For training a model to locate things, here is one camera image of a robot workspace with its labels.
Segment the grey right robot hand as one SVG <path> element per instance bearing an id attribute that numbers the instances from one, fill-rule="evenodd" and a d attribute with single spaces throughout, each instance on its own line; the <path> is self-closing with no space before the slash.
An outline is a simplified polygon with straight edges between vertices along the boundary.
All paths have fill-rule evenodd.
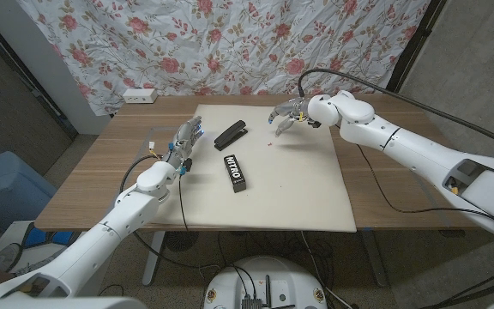
<path id="1" fill-rule="evenodd" d="M 274 133 L 276 137 L 279 137 L 283 132 L 290 129 L 294 123 L 313 123 L 308 113 L 308 102 L 302 97 L 290 99 L 276 106 L 269 114 L 268 122 L 272 124 L 277 117 L 283 117 L 284 120 L 278 124 Z"/>

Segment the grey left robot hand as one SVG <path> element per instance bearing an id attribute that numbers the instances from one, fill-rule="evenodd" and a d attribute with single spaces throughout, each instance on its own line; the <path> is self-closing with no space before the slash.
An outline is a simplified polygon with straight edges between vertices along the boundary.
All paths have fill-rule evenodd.
<path id="1" fill-rule="evenodd" d="M 169 150 L 163 155 L 162 160 L 178 169 L 190 157 L 197 140 L 203 135 L 201 127 L 202 117 L 195 116 L 182 124 L 172 141 Z"/>

